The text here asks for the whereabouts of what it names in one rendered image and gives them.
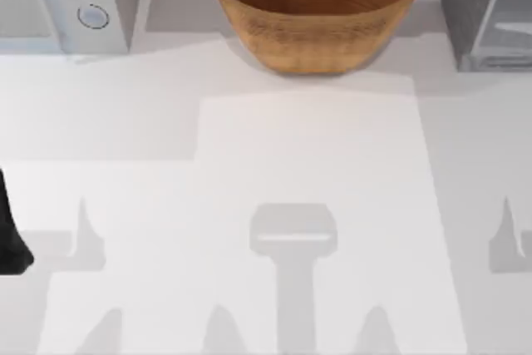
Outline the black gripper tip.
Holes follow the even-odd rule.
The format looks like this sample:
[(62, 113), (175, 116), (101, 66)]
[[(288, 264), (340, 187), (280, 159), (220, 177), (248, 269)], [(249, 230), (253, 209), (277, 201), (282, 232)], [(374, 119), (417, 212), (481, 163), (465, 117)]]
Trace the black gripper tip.
[(0, 169), (0, 276), (22, 275), (34, 260), (12, 217), (6, 182)]

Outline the microwave knob with grey centre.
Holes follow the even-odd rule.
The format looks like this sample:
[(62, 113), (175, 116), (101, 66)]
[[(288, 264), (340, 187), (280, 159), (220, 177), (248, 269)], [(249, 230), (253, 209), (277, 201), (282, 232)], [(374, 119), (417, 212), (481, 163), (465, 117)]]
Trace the microwave knob with grey centre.
[(88, 4), (79, 7), (77, 9), (76, 15), (78, 21), (84, 27), (93, 30), (101, 30), (110, 22), (110, 17), (107, 11), (96, 4)]

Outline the brown woven basket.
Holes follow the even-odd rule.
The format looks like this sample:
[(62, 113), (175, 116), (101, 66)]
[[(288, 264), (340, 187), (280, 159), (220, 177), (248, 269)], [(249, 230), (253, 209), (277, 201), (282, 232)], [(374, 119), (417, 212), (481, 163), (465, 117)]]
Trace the brown woven basket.
[(414, 0), (219, 0), (236, 36), (267, 68), (339, 74), (389, 41)]

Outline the pale microwave oven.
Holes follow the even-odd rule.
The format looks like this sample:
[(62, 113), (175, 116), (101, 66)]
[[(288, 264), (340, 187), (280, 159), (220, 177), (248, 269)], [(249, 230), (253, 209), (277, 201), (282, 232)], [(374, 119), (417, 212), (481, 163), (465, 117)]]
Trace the pale microwave oven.
[[(84, 27), (77, 9), (88, 4), (110, 17), (101, 30)], [(0, 55), (127, 53), (139, 0), (0, 0)]]

